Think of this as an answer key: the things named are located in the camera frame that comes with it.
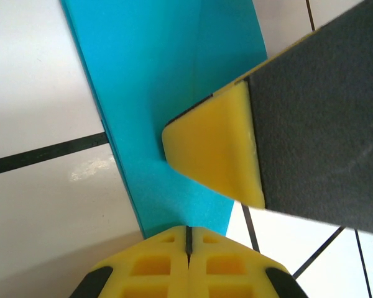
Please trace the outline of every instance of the blue foam sheet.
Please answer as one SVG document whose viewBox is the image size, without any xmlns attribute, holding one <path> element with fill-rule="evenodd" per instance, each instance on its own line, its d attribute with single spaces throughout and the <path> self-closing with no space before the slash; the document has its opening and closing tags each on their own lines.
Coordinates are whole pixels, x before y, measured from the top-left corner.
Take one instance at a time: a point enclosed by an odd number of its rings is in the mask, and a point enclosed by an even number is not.
<svg viewBox="0 0 373 298">
<path fill-rule="evenodd" d="M 232 200 L 172 170 L 160 135 L 267 58 L 252 1 L 62 2 L 144 236 L 174 225 L 225 234 Z"/>
</svg>

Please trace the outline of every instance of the gray sandpaper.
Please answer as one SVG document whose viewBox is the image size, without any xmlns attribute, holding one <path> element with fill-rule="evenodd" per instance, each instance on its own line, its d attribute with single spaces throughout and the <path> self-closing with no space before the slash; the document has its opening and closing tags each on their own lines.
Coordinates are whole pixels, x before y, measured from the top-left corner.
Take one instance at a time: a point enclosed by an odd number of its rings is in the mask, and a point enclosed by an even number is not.
<svg viewBox="0 0 373 298">
<path fill-rule="evenodd" d="M 373 232 L 373 1 L 247 81 L 266 208 Z"/>
</svg>

